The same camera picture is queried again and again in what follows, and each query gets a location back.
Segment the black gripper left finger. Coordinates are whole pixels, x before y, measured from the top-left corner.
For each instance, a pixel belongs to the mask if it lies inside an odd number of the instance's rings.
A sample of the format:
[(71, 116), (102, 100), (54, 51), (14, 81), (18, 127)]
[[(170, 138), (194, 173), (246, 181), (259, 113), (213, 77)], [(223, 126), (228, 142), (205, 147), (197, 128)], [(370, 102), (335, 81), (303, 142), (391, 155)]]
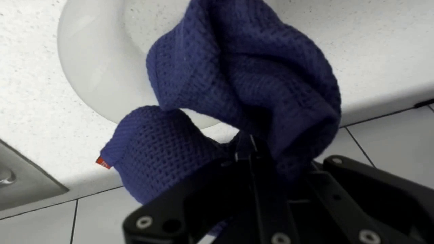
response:
[(242, 132), (214, 159), (124, 220), (126, 244), (197, 244), (220, 222), (216, 244), (290, 244), (290, 216), (266, 142)]

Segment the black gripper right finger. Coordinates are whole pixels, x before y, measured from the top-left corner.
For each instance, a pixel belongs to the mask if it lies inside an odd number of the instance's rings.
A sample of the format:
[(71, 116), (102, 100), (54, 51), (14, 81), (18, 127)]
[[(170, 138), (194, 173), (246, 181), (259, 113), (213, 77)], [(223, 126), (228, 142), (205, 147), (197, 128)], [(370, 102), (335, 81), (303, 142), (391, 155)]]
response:
[(434, 191), (361, 161), (315, 162), (289, 199), (301, 244), (434, 244)]

